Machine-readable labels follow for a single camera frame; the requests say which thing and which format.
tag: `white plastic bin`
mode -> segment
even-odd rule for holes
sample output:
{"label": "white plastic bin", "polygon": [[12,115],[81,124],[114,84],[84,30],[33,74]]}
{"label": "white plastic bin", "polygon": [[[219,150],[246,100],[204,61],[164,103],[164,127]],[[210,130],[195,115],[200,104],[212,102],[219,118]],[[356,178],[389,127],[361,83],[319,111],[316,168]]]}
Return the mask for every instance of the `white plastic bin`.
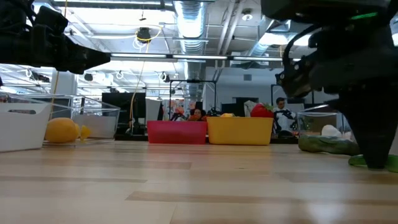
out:
{"label": "white plastic bin", "polygon": [[0,152],[40,149],[51,104],[0,95]]}

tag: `ceiling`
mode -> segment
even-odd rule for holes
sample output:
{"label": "ceiling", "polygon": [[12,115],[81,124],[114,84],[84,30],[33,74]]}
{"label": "ceiling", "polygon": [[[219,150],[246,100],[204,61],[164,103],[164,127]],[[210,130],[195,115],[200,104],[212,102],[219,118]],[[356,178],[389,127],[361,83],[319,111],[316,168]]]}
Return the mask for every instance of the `ceiling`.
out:
{"label": "ceiling", "polygon": [[[55,10],[64,12],[65,8],[60,6],[61,0],[36,0],[35,11],[39,7],[52,7]],[[78,2],[80,0],[71,0],[70,2]],[[243,0],[243,9],[250,9],[252,19],[244,21],[241,19],[241,12],[237,12],[239,16],[236,29],[234,30],[234,39],[228,46],[227,54],[232,52],[248,51],[257,42],[259,38],[259,30],[264,25],[261,15],[260,0]],[[207,3],[206,27],[202,39],[206,39],[205,54],[216,54],[218,42],[223,30],[223,16],[227,15],[227,9],[230,0],[217,0]],[[102,50],[104,52],[129,52],[129,53],[157,53],[157,54],[180,54],[180,41],[178,37],[178,27],[176,25],[176,15],[171,11],[157,10],[141,10],[141,9],[115,9],[115,6],[109,5],[109,9],[102,8],[84,8],[84,7],[68,7],[67,19],[70,21],[69,26],[65,29],[65,34],[74,42],[90,47],[92,49]],[[292,23],[289,32],[294,35],[300,32],[308,25]],[[140,27],[149,27],[151,36],[158,35],[148,46],[133,44],[135,34]],[[398,25],[392,26],[393,33],[398,32]],[[269,47],[267,54],[273,57],[280,57],[283,46]],[[311,52],[308,47],[295,46],[292,49],[293,57],[300,57]],[[215,72],[214,64],[208,63],[206,68],[206,79],[212,79]],[[218,80],[219,85],[270,85],[275,83],[274,75],[280,72],[280,64],[267,69],[250,68],[243,70],[242,68],[231,68],[229,65],[221,72]],[[164,83],[159,79],[159,74],[166,73],[171,79],[185,79],[185,63],[181,61],[173,62],[134,62],[134,61],[112,61],[99,67],[88,70],[88,73],[103,77],[104,75],[113,76],[111,83],[109,80],[94,79],[88,82],[84,76],[79,78],[79,93],[85,95],[100,95],[104,91],[109,91],[107,86],[113,85],[118,88],[124,88],[130,91],[132,86],[149,86],[151,88],[159,87],[158,90],[151,90],[150,94],[168,95],[168,83]],[[48,93],[50,87],[48,83],[35,81],[29,78],[27,69],[52,78],[52,68],[34,68],[19,65],[0,65],[0,75],[3,82],[9,86],[3,88],[8,91],[18,91],[26,93]],[[243,75],[252,75],[252,81],[243,81]],[[183,88],[177,91],[177,96],[184,96],[186,89],[184,83],[179,84]]]}

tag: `red object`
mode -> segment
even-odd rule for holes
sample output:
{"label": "red object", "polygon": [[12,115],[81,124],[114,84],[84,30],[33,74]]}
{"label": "red object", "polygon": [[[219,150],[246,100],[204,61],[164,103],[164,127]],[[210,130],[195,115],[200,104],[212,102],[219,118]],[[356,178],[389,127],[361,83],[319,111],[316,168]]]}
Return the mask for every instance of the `red object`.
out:
{"label": "red object", "polygon": [[258,103],[250,113],[252,118],[274,118],[274,112],[268,110],[265,105]]}
{"label": "red object", "polygon": [[148,121],[148,141],[157,144],[206,144],[207,122]]}

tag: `yellow storage bin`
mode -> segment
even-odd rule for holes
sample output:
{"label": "yellow storage bin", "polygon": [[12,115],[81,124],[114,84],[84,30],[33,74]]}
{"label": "yellow storage bin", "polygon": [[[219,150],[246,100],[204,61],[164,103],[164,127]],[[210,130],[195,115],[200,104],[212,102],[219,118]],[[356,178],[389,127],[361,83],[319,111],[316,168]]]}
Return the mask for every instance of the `yellow storage bin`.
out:
{"label": "yellow storage bin", "polygon": [[268,145],[272,118],[207,117],[210,144]]}

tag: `red bin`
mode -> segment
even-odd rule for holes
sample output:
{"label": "red bin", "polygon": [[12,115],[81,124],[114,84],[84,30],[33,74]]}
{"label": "red bin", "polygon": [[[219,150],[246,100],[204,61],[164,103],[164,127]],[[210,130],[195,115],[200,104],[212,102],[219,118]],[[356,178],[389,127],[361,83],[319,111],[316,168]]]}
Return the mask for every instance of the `red bin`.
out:
{"label": "red bin", "polygon": [[204,121],[148,121],[147,127],[149,143],[206,144]]}

